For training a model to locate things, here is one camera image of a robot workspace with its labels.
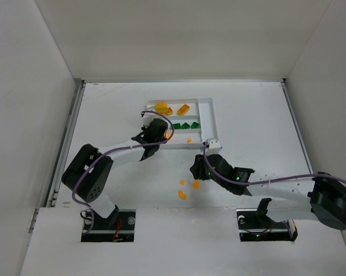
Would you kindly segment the green long lego brick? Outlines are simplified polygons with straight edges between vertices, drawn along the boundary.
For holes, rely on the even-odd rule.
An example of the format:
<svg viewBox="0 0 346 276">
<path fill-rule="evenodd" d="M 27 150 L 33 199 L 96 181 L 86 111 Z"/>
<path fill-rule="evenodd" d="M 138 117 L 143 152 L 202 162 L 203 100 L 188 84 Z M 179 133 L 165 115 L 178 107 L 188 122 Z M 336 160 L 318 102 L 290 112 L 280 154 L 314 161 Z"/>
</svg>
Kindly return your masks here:
<svg viewBox="0 0 346 276">
<path fill-rule="evenodd" d="M 181 124 L 180 123 L 176 123 L 173 125 L 174 129 L 181 129 Z"/>
</svg>

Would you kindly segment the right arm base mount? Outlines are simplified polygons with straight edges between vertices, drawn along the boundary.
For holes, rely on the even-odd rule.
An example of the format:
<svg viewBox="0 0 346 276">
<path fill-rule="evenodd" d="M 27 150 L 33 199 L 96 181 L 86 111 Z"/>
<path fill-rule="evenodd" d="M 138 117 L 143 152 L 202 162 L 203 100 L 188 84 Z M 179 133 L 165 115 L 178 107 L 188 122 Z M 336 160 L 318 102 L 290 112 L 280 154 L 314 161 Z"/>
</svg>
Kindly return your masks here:
<svg viewBox="0 0 346 276">
<path fill-rule="evenodd" d="M 298 230 L 293 220 L 275 222 L 267 216 L 271 198 L 264 198 L 256 209 L 237 209 L 241 242 L 295 242 Z"/>
</svg>

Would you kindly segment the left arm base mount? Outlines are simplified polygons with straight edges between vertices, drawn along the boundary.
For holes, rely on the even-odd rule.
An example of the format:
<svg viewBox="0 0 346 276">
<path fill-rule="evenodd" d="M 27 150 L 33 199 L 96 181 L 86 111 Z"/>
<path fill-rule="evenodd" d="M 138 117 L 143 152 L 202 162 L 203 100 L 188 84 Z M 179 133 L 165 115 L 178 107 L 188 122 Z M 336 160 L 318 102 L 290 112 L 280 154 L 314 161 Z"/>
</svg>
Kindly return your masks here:
<svg viewBox="0 0 346 276">
<path fill-rule="evenodd" d="M 83 210 L 80 213 L 83 219 L 81 242 L 84 243 L 130 243 L 134 242 L 134 228 L 136 223 L 136 211 L 134 209 L 120 210 L 116 221 L 109 225 L 94 215 L 94 224 L 91 226 L 91 213 Z"/>
</svg>

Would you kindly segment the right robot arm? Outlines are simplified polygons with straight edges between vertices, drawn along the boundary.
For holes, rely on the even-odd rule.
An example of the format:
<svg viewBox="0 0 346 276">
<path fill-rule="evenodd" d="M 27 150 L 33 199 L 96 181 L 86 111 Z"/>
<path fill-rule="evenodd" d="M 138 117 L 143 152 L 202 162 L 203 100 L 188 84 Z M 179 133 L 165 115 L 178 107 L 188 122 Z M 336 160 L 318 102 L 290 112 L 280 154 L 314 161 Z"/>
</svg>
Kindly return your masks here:
<svg viewBox="0 0 346 276">
<path fill-rule="evenodd" d="M 259 220 L 315 220 L 346 230 L 346 181 L 325 172 L 250 182 L 253 169 L 233 167 L 219 154 L 196 155 L 190 172 L 195 180 L 211 179 L 234 195 L 261 197 Z"/>
</svg>

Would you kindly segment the orange round figure piece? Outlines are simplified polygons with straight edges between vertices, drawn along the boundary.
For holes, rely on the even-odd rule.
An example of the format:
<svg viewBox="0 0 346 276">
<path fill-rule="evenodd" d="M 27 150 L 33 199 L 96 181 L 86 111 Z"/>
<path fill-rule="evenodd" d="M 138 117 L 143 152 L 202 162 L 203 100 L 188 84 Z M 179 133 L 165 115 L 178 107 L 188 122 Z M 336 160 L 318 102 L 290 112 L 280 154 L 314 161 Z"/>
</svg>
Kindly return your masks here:
<svg viewBox="0 0 346 276">
<path fill-rule="evenodd" d="M 158 102 L 155 104 L 155 111 L 159 114 L 166 113 L 168 110 L 168 105 L 166 102 Z"/>
</svg>

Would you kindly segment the green square lego brick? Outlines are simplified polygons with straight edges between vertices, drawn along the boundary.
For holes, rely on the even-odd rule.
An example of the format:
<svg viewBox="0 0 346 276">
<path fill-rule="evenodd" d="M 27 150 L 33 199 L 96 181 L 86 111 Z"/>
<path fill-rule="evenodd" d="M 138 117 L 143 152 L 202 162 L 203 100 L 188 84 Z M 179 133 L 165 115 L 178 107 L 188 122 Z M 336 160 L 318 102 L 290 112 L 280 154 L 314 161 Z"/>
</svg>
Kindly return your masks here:
<svg viewBox="0 0 346 276">
<path fill-rule="evenodd" d="M 191 128 L 191 126 L 187 122 L 183 123 L 181 125 L 181 127 L 182 127 L 182 129 L 190 129 Z"/>
</svg>

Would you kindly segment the yellow long lego brick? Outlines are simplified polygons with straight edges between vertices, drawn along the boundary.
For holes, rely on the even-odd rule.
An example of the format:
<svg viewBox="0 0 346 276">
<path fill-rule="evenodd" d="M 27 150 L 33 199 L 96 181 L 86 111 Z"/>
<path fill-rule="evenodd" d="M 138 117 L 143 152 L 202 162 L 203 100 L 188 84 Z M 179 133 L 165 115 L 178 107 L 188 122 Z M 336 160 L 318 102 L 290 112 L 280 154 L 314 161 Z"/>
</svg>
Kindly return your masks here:
<svg viewBox="0 0 346 276">
<path fill-rule="evenodd" d="M 177 115 L 184 116 L 187 114 L 187 112 L 190 110 L 190 106 L 187 104 L 184 104 L 177 110 Z"/>
</svg>

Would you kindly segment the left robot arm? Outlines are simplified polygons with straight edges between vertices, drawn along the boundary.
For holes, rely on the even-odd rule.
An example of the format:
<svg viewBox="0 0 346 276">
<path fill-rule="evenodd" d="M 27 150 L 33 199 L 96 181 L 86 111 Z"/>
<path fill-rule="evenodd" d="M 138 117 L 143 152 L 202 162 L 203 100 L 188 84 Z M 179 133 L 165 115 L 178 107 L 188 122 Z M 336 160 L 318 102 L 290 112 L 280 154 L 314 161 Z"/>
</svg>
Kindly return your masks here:
<svg viewBox="0 0 346 276">
<path fill-rule="evenodd" d="M 153 156 L 166 142 L 167 130 L 165 120 L 154 118 L 137 136 L 105 152 L 91 144 L 81 147 L 63 173 L 61 182 L 72 191 L 73 200 L 89 207 L 91 227 L 100 222 L 110 229 L 117 221 L 119 208 L 103 191 L 111 170 Z"/>
</svg>

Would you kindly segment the yellow square lego brick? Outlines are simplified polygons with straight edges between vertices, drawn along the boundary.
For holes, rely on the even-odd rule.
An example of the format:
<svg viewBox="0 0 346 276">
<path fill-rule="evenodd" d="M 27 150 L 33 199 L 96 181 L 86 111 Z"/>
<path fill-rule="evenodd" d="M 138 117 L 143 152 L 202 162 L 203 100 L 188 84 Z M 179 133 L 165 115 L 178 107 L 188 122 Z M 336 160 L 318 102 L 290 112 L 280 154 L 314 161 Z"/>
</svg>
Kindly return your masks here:
<svg viewBox="0 0 346 276">
<path fill-rule="evenodd" d="M 170 115 L 172 115 L 173 114 L 173 110 L 170 108 L 170 107 L 168 107 L 167 108 L 167 111 L 166 111 L 166 115 L 167 116 L 170 116 Z"/>
</svg>

